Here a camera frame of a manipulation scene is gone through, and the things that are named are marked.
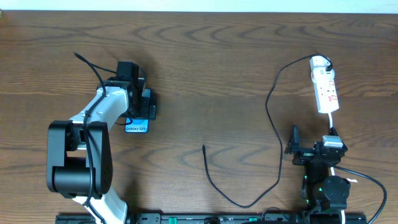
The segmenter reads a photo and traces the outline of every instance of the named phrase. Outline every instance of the power strip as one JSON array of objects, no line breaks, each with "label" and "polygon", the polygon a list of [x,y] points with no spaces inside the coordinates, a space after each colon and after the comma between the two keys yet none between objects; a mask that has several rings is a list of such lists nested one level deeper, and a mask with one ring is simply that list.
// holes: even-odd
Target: power strip
[{"label": "power strip", "polygon": [[311,79],[315,89],[315,98],[319,113],[331,113],[336,111],[338,106],[337,92],[335,85],[335,71],[327,71],[330,65],[322,56],[314,56],[310,60]]}]

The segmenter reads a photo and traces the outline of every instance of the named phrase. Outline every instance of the power strip switch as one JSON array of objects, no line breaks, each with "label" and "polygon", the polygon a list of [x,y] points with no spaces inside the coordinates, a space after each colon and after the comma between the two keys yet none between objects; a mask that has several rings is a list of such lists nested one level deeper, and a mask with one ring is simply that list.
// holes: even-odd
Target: power strip switch
[{"label": "power strip switch", "polygon": [[311,79],[315,89],[315,98],[319,113],[331,113],[338,106],[337,92],[335,86],[335,71],[327,71],[330,62],[322,56],[314,56],[310,60]]}]

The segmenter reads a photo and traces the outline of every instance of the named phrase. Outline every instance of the wooden table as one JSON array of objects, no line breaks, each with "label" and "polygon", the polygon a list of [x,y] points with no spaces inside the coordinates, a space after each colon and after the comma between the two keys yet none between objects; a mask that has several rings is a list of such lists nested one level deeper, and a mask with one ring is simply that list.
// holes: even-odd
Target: wooden table
[{"label": "wooden table", "polygon": [[[398,16],[42,11],[6,11],[0,19],[0,223],[53,223],[59,213],[85,212],[45,183],[49,124],[77,114],[98,85],[74,51],[106,68],[128,60],[146,71],[158,117],[147,134],[111,130],[113,186],[131,207],[165,213],[303,208],[303,167],[292,156],[284,155],[279,185],[243,210],[208,183],[201,145],[216,185],[252,202],[277,178],[279,143],[264,110],[277,71],[305,55],[327,55],[340,100],[335,126],[348,146],[340,165],[386,186],[376,223],[397,223]],[[327,132],[309,74],[308,61],[289,67],[270,99],[284,146],[294,123],[304,146]],[[381,189],[337,173],[358,179],[348,211],[370,219]]]}]

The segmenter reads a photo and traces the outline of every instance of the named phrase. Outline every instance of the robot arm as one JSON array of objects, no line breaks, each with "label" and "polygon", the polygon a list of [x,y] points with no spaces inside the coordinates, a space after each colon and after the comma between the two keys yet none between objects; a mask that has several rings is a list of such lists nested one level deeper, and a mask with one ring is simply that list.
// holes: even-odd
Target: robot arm
[{"label": "robot arm", "polygon": [[[111,186],[113,166],[109,131],[120,116],[130,119],[156,118],[155,101],[151,96],[142,96],[145,80],[138,79],[138,73],[136,64],[119,62],[116,76],[104,82],[105,96],[99,86],[94,99],[80,113],[68,121],[54,121],[49,126],[47,186],[50,191],[82,205],[90,191],[90,164],[84,157],[68,157],[67,152],[86,150],[85,139],[89,139],[94,187],[85,208],[98,224],[125,224],[127,220],[127,203],[118,197]],[[83,121],[86,111],[94,104],[86,119],[89,138],[85,138]]]}]

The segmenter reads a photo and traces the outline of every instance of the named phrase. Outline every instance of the white backdrop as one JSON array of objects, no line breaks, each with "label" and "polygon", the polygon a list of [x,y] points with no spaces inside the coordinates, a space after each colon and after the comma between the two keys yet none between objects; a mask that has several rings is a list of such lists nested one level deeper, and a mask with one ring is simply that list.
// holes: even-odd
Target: white backdrop
[{"label": "white backdrop", "polygon": [[3,10],[398,13],[398,0],[0,0]]}]

